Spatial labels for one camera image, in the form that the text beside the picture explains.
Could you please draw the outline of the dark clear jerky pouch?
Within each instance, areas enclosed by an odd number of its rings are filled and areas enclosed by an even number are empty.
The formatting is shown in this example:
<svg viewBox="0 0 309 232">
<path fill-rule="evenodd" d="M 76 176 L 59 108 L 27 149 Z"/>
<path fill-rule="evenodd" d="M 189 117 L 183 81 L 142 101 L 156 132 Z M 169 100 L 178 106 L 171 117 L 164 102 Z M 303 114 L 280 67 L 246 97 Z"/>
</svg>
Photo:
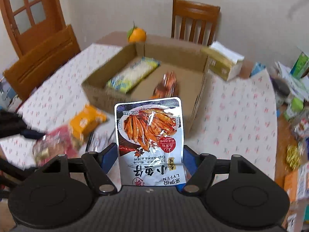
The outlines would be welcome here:
<svg viewBox="0 0 309 232">
<path fill-rule="evenodd" d="M 85 152 L 102 152 L 115 140 L 115 128 L 100 125 L 90 132 L 85 147 Z"/>
</svg>

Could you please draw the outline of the pink red snack packet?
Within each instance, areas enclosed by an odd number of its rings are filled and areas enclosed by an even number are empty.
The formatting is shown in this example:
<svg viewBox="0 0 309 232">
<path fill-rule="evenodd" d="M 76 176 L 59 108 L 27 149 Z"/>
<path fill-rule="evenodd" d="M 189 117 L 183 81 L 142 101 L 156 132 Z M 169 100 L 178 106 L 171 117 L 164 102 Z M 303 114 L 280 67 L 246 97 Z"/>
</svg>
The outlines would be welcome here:
<svg viewBox="0 0 309 232">
<path fill-rule="evenodd" d="M 79 155 L 81 143 L 73 137 L 70 127 L 62 125 L 48 132 L 32 147 L 32 157 L 36 166 L 43 166 L 58 154 L 66 154 L 68 158 Z"/>
</svg>

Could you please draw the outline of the orange snack packet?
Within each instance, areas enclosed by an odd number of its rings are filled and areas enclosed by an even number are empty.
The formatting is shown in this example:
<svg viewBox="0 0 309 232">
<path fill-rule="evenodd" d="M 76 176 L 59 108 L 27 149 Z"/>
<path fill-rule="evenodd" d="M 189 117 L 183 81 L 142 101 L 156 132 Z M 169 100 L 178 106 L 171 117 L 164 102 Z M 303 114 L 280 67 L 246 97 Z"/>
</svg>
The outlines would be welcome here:
<svg viewBox="0 0 309 232">
<path fill-rule="evenodd" d="M 84 109 L 70 120 L 71 134 L 79 141 L 84 141 L 98 125 L 106 122 L 106 120 L 107 115 L 103 111 L 86 104 Z"/>
</svg>

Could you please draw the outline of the white small fish snack pouch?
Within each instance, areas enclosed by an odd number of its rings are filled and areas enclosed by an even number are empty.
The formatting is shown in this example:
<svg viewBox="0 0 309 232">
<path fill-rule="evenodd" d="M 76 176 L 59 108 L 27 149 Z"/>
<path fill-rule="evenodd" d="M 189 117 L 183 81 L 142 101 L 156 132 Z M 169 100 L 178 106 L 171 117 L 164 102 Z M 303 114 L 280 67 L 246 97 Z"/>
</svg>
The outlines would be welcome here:
<svg viewBox="0 0 309 232">
<path fill-rule="evenodd" d="M 186 183 L 183 114 L 178 97 L 118 103 L 114 116 L 123 185 Z"/>
</svg>

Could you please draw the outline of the brown orange crinkled snack bag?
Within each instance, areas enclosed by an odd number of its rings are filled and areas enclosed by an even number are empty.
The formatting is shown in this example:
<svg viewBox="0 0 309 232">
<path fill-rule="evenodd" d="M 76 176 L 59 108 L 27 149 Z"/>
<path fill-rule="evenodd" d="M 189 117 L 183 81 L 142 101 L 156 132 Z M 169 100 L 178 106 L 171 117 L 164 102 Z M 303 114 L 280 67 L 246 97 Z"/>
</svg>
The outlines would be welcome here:
<svg viewBox="0 0 309 232">
<path fill-rule="evenodd" d="M 179 95 L 179 84 L 175 73 L 167 72 L 154 89 L 152 98 L 168 98 Z"/>
</svg>

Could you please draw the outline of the yellow blue fish strip pack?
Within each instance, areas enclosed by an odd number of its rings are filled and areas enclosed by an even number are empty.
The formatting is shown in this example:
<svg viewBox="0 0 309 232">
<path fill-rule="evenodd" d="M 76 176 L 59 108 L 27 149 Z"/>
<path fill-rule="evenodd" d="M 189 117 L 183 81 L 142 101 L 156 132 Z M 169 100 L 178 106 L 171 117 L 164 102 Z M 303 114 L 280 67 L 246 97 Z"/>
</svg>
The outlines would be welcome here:
<svg viewBox="0 0 309 232">
<path fill-rule="evenodd" d="M 159 66 L 159 61 L 143 57 L 113 76 L 106 86 L 126 94 Z"/>
</svg>

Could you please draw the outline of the cherry print tablecloth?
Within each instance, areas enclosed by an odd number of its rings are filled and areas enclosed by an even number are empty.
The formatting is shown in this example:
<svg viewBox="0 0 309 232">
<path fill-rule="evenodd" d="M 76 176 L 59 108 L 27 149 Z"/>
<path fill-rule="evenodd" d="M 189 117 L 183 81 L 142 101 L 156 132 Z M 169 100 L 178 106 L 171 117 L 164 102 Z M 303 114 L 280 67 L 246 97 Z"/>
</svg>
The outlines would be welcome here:
<svg viewBox="0 0 309 232">
<path fill-rule="evenodd" d="M 92 44 L 48 79 L 19 109 L 24 121 L 41 131 L 66 124 L 88 102 L 81 84 L 119 47 Z M 275 176 L 277 110 L 270 76 L 225 82 L 208 73 L 203 98 L 185 143 L 219 159 L 239 154 L 270 178 Z"/>
</svg>

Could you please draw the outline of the left wooden chair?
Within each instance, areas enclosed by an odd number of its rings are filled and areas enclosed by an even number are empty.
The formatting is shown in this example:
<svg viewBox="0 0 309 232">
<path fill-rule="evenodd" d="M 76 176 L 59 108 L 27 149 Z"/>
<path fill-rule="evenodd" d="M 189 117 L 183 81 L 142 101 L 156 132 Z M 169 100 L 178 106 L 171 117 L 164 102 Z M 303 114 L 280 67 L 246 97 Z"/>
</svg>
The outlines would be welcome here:
<svg viewBox="0 0 309 232">
<path fill-rule="evenodd" d="M 80 52 L 73 28 L 67 25 L 19 58 L 3 75 L 24 102 L 34 89 Z"/>
</svg>

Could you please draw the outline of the wooden chair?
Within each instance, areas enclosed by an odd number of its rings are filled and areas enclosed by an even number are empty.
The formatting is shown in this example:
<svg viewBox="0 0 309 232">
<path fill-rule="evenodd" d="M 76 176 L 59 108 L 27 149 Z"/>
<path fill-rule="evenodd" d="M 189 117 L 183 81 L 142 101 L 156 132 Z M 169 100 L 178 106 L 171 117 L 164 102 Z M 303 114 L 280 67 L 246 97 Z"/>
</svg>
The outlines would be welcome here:
<svg viewBox="0 0 309 232">
<path fill-rule="evenodd" d="M 80 52 L 73 28 L 67 25 L 19 58 L 3 75 L 24 102 L 34 89 Z"/>
<path fill-rule="evenodd" d="M 193 42 L 196 25 L 198 22 L 201 22 L 197 43 L 203 44 L 206 26 L 210 25 L 210 33 L 206 45 L 211 45 L 214 40 L 220 12 L 221 8 L 219 6 L 186 0 L 173 0 L 171 38 L 175 38 L 176 17 L 181 17 L 180 40 L 184 40 L 186 21 L 189 19 L 192 21 L 192 24 L 188 41 L 191 43 Z"/>
</svg>

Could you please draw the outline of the gold foil candies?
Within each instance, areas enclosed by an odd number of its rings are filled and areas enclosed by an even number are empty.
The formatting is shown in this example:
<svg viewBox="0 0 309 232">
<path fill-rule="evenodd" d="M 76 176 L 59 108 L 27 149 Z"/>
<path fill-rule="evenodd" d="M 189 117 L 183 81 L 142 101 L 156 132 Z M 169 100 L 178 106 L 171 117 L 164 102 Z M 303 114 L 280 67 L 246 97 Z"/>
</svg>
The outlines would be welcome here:
<svg viewBox="0 0 309 232">
<path fill-rule="evenodd" d="M 288 145 L 286 149 L 286 163 L 292 171 L 301 165 L 301 150 L 298 146 Z"/>
</svg>

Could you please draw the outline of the gold tissue box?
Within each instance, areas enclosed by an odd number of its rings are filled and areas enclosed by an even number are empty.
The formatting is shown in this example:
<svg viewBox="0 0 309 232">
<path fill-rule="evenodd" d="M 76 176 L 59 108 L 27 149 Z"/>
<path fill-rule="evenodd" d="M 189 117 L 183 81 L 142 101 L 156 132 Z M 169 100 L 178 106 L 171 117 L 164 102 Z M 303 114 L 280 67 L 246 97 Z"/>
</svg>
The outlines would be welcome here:
<svg viewBox="0 0 309 232">
<path fill-rule="evenodd" d="M 243 66 L 244 56 L 234 52 L 218 41 L 209 47 L 203 47 L 201 52 L 207 55 L 207 64 L 210 70 L 229 81 L 238 76 Z"/>
</svg>

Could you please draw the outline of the dark lid glass jar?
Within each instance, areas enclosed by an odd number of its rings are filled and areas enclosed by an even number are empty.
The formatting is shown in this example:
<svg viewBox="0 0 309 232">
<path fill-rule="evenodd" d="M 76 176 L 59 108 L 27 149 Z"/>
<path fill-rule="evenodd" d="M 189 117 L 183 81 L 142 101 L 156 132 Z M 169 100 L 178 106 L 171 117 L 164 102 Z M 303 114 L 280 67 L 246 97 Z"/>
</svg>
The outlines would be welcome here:
<svg viewBox="0 0 309 232">
<path fill-rule="evenodd" d="M 285 103 L 286 98 L 289 96 L 290 89 L 288 85 L 279 78 L 272 78 L 271 82 L 275 94 L 276 108 L 279 109 Z"/>
</svg>

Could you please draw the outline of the green lid bottle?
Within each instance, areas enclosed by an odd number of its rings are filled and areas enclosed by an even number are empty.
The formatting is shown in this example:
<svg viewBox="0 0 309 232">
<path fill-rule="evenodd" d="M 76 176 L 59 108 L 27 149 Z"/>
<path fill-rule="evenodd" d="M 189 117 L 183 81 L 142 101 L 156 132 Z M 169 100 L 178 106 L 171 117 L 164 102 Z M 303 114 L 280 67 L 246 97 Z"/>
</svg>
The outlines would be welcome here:
<svg viewBox="0 0 309 232">
<path fill-rule="evenodd" d="M 303 110 L 303 107 L 303 101 L 294 97 L 283 113 L 284 118 L 291 121 Z"/>
</svg>

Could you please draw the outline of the pile of papers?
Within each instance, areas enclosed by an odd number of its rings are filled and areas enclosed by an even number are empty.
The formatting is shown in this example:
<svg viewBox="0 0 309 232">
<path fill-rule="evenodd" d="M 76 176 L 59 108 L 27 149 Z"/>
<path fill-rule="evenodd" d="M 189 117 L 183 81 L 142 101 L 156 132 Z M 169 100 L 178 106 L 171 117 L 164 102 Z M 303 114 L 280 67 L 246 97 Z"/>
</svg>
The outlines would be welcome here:
<svg viewBox="0 0 309 232">
<path fill-rule="evenodd" d="M 290 74 L 290 68 L 275 62 L 276 68 L 279 70 L 279 77 L 288 85 L 291 94 L 302 101 L 308 102 L 308 75 L 297 79 Z"/>
</svg>

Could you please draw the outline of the orange with green leaf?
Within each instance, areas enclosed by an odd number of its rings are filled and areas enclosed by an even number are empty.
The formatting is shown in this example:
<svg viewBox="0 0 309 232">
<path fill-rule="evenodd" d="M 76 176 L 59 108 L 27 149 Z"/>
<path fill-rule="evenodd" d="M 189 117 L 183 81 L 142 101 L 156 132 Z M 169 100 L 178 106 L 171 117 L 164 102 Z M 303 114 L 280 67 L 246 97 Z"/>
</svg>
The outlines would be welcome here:
<svg viewBox="0 0 309 232">
<path fill-rule="evenodd" d="M 147 33 L 142 28 L 136 26 L 133 23 L 133 27 L 127 32 L 127 41 L 129 43 L 145 42 L 147 39 Z"/>
</svg>

